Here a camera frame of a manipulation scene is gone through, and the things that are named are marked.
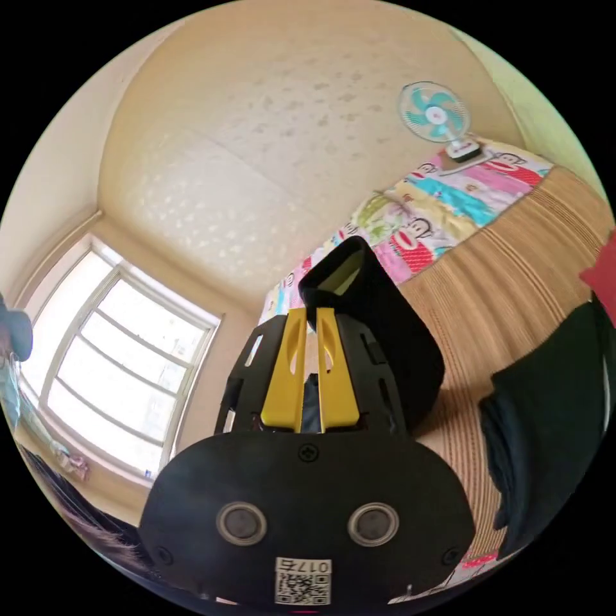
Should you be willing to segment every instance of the red fabric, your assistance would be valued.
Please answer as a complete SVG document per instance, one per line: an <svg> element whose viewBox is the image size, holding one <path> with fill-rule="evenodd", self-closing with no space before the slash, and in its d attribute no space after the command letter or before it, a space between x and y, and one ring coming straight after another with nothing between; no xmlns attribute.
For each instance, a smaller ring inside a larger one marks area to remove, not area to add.
<svg viewBox="0 0 616 616"><path fill-rule="evenodd" d="M595 292L616 327L616 232L612 232L607 245L601 248L597 262L579 277Z"/></svg>
<svg viewBox="0 0 616 616"><path fill-rule="evenodd" d="M509 177L525 182L528 186L537 186L543 178L532 169L526 169L526 167L520 167L519 165L510 165L507 162L501 160L488 160L481 163L480 167L489 169L490 171L498 171L504 173Z"/></svg>
<svg viewBox="0 0 616 616"><path fill-rule="evenodd" d="M398 234L408 243L408 238L403 231L398 231ZM389 243L396 254L404 260L413 273L422 271L434 261L434 256L430 252L430 249L421 242L417 242L417 248L414 250L407 250L396 241L396 234L393 234L389 239Z"/></svg>

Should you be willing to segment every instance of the wicker surface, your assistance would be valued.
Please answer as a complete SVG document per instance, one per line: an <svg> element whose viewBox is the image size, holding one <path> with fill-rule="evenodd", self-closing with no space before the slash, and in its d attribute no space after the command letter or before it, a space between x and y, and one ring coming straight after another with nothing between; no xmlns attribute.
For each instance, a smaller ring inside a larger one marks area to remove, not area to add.
<svg viewBox="0 0 616 616"><path fill-rule="evenodd" d="M590 298L578 274L613 226L607 203L555 167L491 225L399 287L445 357L438 401L415 436L465 487L477 525L467 558L496 550L504 533L492 530L500 495L488 474L477 403L491 393L492 373L537 347ZM306 374L317 367L316 336L308 338Z"/></svg>

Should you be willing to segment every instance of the electric fan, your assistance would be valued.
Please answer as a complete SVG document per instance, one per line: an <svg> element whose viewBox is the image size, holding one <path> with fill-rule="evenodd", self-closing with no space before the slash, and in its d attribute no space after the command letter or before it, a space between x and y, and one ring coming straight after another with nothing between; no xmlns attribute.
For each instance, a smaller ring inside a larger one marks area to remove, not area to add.
<svg viewBox="0 0 616 616"><path fill-rule="evenodd" d="M402 88L400 116L415 135L427 141L448 143L447 156L457 164L469 166L487 159L481 145L467 135L470 114L448 88L432 81L418 81Z"/></svg>

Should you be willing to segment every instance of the screw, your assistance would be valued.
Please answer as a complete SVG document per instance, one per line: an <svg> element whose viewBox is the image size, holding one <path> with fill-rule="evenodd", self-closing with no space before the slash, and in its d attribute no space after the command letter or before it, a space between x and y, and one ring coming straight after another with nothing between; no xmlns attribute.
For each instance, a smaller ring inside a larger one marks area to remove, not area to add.
<svg viewBox="0 0 616 616"><path fill-rule="evenodd" d="M314 462L319 457L319 450L315 445L308 443L300 447L298 455L302 462Z"/></svg>
<svg viewBox="0 0 616 616"><path fill-rule="evenodd" d="M173 564L173 556L166 547L159 545L156 548L156 554L158 558L160 558L160 562L162 562L163 565L170 567Z"/></svg>
<svg viewBox="0 0 616 616"><path fill-rule="evenodd" d="M457 547L451 547L445 554L443 554L442 562L444 565L452 565L458 560L460 555L460 549Z"/></svg>

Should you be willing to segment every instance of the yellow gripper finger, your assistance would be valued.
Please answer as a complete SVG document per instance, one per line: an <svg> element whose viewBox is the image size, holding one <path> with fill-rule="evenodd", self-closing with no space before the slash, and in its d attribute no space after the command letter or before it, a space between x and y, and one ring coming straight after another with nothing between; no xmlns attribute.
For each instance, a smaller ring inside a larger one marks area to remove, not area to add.
<svg viewBox="0 0 616 616"><path fill-rule="evenodd" d="M306 308L289 310L270 387L261 411L261 421L267 427L294 432L302 428L306 325ZM296 353L295 372L292 372L291 363Z"/></svg>
<svg viewBox="0 0 616 616"><path fill-rule="evenodd" d="M359 420L359 410L333 308L317 308L316 335L319 347L321 431L353 426ZM332 363L329 372L325 363L326 352Z"/></svg>

